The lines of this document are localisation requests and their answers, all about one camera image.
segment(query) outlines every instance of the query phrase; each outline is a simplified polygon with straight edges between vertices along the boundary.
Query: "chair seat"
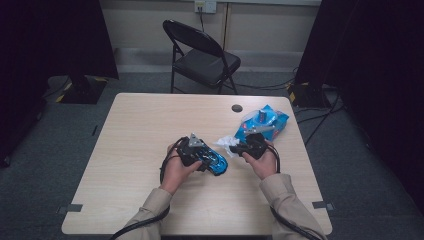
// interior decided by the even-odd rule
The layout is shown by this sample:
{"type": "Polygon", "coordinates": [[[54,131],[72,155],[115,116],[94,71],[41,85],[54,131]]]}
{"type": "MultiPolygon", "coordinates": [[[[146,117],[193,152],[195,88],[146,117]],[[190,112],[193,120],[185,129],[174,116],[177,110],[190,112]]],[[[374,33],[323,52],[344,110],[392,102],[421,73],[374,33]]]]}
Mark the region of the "chair seat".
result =
{"type": "MultiPolygon", "coordinates": [[[[224,52],[230,74],[240,67],[240,58],[224,52]]],[[[172,65],[179,74],[193,79],[211,88],[219,87],[223,79],[224,64],[221,58],[205,54],[196,49],[191,50],[186,55],[175,61],[172,65]]]]}

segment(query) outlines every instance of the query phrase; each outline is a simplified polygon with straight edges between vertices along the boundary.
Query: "hand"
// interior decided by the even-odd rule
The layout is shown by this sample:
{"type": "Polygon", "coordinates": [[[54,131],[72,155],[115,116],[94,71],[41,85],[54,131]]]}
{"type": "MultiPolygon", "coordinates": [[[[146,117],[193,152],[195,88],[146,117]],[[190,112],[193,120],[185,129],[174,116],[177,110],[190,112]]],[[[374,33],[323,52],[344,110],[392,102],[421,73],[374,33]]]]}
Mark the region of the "hand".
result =
{"type": "Polygon", "coordinates": [[[174,195],[180,185],[185,182],[188,176],[192,172],[196,171],[200,165],[202,165],[202,162],[196,161],[188,167],[184,166],[181,158],[178,156],[178,153],[174,148],[170,154],[168,164],[165,168],[165,175],[159,188],[162,188],[171,195],[174,195]]]}
{"type": "MultiPolygon", "coordinates": [[[[268,145],[274,146],[270,141],[265,141],[268,145]]],[[[243,152],[242,156],[246,162],[252,166],[253,171],[261,180],[264,180],[268,176],[271,176],[277,172],[277,159],[269,149],[267,149],[262,157],[260,157],[258,160],[246,152],[243,152]]]]}

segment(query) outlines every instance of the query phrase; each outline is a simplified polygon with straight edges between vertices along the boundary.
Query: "carpeted floor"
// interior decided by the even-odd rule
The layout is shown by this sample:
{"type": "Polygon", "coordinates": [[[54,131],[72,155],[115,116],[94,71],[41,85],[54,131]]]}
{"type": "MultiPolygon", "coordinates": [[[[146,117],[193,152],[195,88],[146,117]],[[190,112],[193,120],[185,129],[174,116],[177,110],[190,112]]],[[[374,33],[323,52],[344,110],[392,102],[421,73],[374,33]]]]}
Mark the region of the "carpeted floor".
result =
{"type": "MultiPolygon", "coordinates": [[[[277,90],[238,86],[241,95],[287,97],[281,84],[292,77],[281,72],[240,72],[234,79],[237,84],[262,89],[277,85],[272,87],[277,90]]],[[[66,79],[51,78],[46,94],[59,89],[66,79]]],[[[122,73],[120,80],[107,84],[96,105],[55,103],[60,92],[47,97],[44,115],[11,155],[11,166],[0,169],[0,239],[107,239],[64,235],[64,215],[56,211],[72,201],[115,95],[167,93],[169,82],[170,73],[122,73]]],[[[188,93],[216,93],[180,77],[177,85],[188,93]]],[[[334,102],[336,91],[325,92],[334,102]]],[[[232,94],[229,89],[223,93],[232,94]]],[[[341,100],[335,109],[340,107],[341,100]]],[[[322,109],[294,110],[299,111],[298,122],[326,113],[322,109]]],[[[320,120],[299,124],[304,140],[320,120]]],[[[365,136],[341,108],[326,118],[306,146],[323,198],[335,206],[329,211],[333,232],[328,238],[424,239],[423,216],[396,177],[370,150],[365,136]]]]}

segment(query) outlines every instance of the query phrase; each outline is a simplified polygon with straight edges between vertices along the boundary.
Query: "light wood table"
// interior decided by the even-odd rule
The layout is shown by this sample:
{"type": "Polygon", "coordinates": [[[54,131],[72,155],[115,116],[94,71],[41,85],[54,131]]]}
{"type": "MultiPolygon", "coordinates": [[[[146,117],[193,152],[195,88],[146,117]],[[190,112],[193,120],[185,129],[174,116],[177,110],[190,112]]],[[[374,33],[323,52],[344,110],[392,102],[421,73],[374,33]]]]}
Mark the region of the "light wood table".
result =
{"type": "Polygon", "coordinates": [[[230,158],[213,143],[234,135],[244,115],[269,104],[290,116],[274,140],[281,171],[292,176],[296,193],[325,234],[332,226],[322,201],[293,110],[283,97],[118,94],[111,107],[62,231],[104,235],[120,230],[155,187],[168,145],[192,132],[228,161],[227,171],[213,176],[195,172],[180,187],[164,219],[162,235],[270,235],[274,218],[260,191],[259,179],[244,159],[230,158]],[[231,107],[239,104],[241,113],[231,107]]]}

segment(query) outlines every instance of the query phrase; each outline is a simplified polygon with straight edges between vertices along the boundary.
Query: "long-sleeved shirt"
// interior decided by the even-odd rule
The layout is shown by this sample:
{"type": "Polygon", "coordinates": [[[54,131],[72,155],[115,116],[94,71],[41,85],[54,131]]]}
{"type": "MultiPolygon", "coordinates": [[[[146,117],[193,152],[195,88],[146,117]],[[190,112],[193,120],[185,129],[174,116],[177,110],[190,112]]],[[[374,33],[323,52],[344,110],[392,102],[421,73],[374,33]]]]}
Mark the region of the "long-sleeved shirt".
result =
{"type": "MultiPolygon", "coordinates": [[[[274,174],[261,181],[259,185],[268,203],[275,211],[290,223],[302,228],[310,234],[327,239],[320,225],[297,198],[291,183],[291,177],[287,174],[274,174]]],[[[155,188],[140,208],[139,212],[131,218],[126,226],[136,222],[152,218],[163,212],[170,204],[172,195],[167,191],[155,188]]],[[[122,235],[119,240],[154,240],[160,239],[161,222],[135,229],[122,235]]],[[[306,239],[299,233],[292,231],[287,226],[274,221],[272,226],[274,240],[300,240],[306,239]]]]}

